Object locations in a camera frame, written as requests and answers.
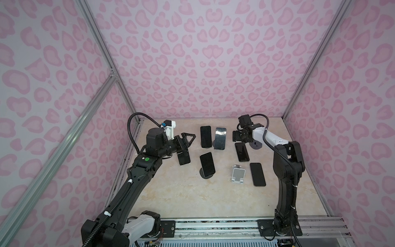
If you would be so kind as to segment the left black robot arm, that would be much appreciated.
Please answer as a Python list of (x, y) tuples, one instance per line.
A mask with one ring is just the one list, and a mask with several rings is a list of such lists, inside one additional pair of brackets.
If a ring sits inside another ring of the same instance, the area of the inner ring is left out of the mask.
[(161, 235), (160, 215), (142, 212), (136, 219), (128, 220), (129, 213), (140, 194), (153, 179), (163, 159), (177, 154), (180, 165), (190, 163), (188, 148), (196, 135), (182, 133), (169, 139), (164, 128), (152, 128), (146, 144), (127, 170), (127, 180), (95, 220), (86, 220), (81, 228), (84, 247), (128, 247), (144, 235), (154, 238)]

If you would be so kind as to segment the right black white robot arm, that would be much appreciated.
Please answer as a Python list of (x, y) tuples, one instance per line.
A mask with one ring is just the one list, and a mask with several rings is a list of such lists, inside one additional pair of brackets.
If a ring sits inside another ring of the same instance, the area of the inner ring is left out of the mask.
[(292, 233), (295, 236), (297, 187), (305, 171), (300, 144), (278, 137), (261, 124), (244, 127), (238, 125), (232, 134), (232, 140), (243, 143), (259, 142), (274, 151), (273, 170), (279, 181), (274, 231), (278, 235)]

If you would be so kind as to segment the white folding phone stand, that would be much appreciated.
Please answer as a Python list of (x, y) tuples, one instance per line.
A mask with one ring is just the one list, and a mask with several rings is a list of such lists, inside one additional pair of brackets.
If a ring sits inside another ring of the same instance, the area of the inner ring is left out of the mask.
[(232, 167), (231, 182), (234, 184), (244, 184), (246, 170), (240, 165)]

